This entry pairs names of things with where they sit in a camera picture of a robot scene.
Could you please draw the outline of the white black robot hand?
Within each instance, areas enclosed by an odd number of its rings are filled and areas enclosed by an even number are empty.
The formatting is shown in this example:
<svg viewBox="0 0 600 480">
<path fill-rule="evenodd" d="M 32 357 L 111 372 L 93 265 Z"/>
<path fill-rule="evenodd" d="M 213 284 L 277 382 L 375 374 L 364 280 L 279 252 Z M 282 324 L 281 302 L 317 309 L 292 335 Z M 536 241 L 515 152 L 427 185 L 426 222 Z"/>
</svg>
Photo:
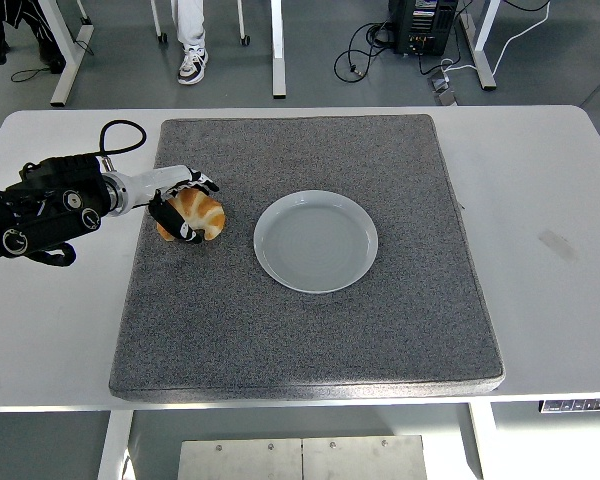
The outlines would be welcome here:
<svg viewBox="0 0 600 480">
<path fill-rule="evenodd" d="M 200 243 L 222 232 L 226 216 L 222 205 L 210 194 L 218 187 L 206 175 L 178 165 L 135 176 L 119 176 L 120 214 L 145 206 L 166 241 Z"/>
</svg>

